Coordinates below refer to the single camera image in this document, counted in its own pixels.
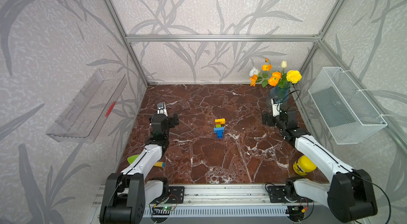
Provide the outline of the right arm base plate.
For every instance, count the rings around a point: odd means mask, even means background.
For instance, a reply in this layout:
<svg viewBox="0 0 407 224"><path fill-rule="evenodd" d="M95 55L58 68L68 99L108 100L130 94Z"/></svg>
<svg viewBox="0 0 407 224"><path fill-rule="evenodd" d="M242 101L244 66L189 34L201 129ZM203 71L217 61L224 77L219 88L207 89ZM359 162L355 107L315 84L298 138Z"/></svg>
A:
<svg viewBox="0 0 407 224"><path fill-rule="evenodd" d="M269 194L271 203L312 203L311 199L301 197L294 192L294 187L291 185L275 185L266 184L266 192Z"/></svg>

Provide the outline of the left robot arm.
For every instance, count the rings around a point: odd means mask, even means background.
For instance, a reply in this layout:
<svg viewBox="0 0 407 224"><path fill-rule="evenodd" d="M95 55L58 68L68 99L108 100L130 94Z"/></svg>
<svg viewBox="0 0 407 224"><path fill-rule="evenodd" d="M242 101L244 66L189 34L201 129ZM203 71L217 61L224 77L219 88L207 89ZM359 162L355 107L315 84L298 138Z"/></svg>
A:
<svg viewBox="0 0 407 224"><path fill-rule="evenodd" d="M179 124L179 117L178 114L157 113L150 122L153 132L142 153L127 168L110 174L106 180L99 216L101 224L138 224L148 204L161 202L169 196L167 179L145 182L145 178L165 154L169 130Z"/></svg>

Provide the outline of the light blue long lego brick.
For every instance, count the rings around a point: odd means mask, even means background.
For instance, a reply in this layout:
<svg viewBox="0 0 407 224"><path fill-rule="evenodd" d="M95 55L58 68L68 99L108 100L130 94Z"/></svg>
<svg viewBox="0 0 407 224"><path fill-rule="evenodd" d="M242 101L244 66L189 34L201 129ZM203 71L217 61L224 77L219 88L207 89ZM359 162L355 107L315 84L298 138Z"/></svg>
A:
<svg viewBox="0 0 407 224"><path fill-rule="evenodd" d="M225 128L222 126L222 127L218 127L218 128L214 128L214 133L217 135L218 133L223 133L224 134L224 132L225 132Z"/></svg>

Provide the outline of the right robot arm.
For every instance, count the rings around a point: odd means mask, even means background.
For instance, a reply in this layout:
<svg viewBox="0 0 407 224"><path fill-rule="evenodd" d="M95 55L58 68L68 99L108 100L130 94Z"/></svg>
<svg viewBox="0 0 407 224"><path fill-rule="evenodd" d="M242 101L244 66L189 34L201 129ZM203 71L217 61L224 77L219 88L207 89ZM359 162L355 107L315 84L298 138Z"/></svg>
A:
<svg viewBox="0 0 407 224"><path fill-rule="evenodd" d="M287 201L310 199L329 208L342 223L378 213L371 176L363 169L345 164L299 127L294 110L283 106L278 116L264 112L262 123L276 127L283 139L307 157L329 181L322 184L305 177L288 178L283 189Z"/></svg>

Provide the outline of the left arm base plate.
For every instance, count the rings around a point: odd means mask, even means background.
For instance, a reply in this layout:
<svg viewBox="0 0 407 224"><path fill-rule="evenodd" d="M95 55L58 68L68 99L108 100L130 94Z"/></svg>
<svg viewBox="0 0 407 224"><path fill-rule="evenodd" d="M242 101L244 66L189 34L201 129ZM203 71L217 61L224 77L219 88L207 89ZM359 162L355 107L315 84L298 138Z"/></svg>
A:
<svg viewBox="0 0 407 224"><path fill-rule="evenodd" d="M184 186L170 186L168 197L162 202L165 204L182 204L185 196Z"/></svg>

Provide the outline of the yellow long lego brick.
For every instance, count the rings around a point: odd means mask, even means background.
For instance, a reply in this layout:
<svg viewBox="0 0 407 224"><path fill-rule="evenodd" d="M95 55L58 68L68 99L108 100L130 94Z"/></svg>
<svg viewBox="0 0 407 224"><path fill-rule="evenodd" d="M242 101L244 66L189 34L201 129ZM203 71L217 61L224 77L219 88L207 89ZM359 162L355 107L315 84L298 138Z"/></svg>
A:
<svg viewBox="0 0 407 224"><path fill-rule="evenodd" d="M225 119L216 119L216 120L215 120L215 124L216 124L216 125L225 124Z"/></svg>

